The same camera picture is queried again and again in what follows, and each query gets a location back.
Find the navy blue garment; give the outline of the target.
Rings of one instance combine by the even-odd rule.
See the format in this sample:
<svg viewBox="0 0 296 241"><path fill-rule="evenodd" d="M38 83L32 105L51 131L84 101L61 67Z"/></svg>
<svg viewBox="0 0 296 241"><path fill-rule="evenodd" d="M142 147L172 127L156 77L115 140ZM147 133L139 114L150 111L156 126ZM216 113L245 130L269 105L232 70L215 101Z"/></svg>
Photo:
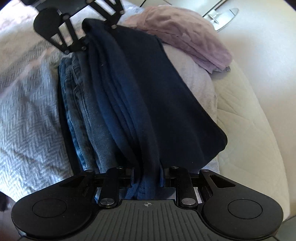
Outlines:
<svg viewBox="0 0 296 241"><path fill-rule="evenodd" d="M198 171L227 145L225 133L202 108L165 53L145 32L85 19L87 67L100 112L133 170L126 199L155 199L163 169Z"/></svg>

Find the stack of folded jeans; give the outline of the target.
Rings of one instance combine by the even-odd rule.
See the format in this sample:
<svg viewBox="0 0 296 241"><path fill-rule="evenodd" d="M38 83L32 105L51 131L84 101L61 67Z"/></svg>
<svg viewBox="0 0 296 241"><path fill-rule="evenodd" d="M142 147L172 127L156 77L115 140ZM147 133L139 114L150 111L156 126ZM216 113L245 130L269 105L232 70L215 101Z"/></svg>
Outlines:
<svg viewBox="0 0 296 241"><path fill-rule="evenodd" d="M90 79L87 53L62 58L59 80L65 118L78 171L106 173L110 168L131 168L132 162L117 146L98 106Z"/></svg>

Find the grey herringbone blanket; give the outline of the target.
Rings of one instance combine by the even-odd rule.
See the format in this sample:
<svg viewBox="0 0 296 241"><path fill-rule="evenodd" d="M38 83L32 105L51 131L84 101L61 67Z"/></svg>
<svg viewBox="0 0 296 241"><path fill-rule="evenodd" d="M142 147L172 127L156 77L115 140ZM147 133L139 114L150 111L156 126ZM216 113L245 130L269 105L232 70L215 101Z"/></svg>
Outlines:
<svg viewBox="0 0 296 241"><path fill-rule="evenodd" d="M79 173L65 140L62 58L42 41L1 73L2 192L15 200Z"/></svg>

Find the cream padded headboard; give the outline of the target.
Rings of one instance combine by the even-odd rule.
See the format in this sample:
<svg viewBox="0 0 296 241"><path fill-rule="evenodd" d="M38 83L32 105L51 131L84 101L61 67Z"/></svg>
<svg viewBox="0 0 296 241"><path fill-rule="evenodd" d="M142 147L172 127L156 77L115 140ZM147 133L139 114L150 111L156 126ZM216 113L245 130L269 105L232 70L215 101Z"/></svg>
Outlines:
<svg viewBox="0 0 296 241"><path fill-rule="evenodd" d="M219 32L231 70L212 75L218 125L228 137L223 176L275 199L295 216L295 10L285 1L227 1L238 15Z"/></svg>

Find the folded lilac blanket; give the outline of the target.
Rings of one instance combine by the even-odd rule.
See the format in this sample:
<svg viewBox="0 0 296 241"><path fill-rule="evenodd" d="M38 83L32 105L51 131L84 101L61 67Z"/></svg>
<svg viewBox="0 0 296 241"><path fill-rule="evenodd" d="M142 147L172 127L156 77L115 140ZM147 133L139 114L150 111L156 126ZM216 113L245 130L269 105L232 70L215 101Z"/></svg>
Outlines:
<svg viewBox="0 0 296 241"><path fill-rule="evenodd" d="M156 35L180 49L209 73L230 70L232 55L213 25L198 13L174 6L149 6L128 17L126 27Z"/></svg>

